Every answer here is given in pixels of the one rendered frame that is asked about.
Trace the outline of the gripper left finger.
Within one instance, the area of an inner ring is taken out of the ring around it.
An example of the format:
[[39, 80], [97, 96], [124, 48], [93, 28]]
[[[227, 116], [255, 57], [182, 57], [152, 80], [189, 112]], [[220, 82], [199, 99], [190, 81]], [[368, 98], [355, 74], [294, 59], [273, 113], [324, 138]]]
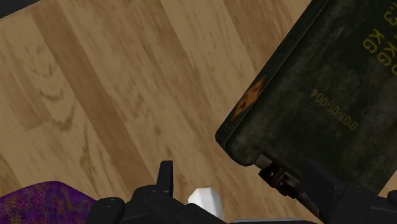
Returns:
[[154, 185], [137, 188], [128, 202], [119, 197], [96, 201], [87, 224], [199, 224], [197, 210], [174, 199], [173, 189], [173, 162], [165, 160]]

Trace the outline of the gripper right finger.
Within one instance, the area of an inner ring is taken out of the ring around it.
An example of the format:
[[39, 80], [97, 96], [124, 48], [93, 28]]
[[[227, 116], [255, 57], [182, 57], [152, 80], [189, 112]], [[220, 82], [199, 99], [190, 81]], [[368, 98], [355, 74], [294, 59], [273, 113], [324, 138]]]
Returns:
[[302, 165], [300, 184], [324, 224], [397, 224], [397, 190], [381, 197], [310, 159]]

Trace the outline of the small white faceted object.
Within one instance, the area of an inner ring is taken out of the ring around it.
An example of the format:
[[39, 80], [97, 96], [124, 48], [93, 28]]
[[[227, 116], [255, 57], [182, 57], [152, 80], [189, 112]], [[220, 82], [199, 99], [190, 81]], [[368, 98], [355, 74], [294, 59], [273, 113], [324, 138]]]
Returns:
[[197, 188], [189, 197], [188, 203], [196, 204], [207, 212], [224, 220], [220, 195], [210, 187]]

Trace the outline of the purple patterned upholstered furniture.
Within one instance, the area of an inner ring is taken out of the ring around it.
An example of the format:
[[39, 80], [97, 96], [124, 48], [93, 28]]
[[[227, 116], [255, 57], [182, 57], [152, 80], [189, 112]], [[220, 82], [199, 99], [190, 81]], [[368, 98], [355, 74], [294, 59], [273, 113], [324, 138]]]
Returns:
[[0, 224], [85, 224], [96, 200], [60, 181], [0, 197]]

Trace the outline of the dark green robot stand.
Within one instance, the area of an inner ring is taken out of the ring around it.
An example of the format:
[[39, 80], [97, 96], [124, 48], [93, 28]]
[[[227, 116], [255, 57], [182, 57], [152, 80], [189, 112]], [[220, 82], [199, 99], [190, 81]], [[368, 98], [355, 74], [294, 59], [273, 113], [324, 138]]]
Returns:
[[215, 138], [318, 218], [308, 159], [381, 196], [397, 171], [397, 0], [312, 0]]

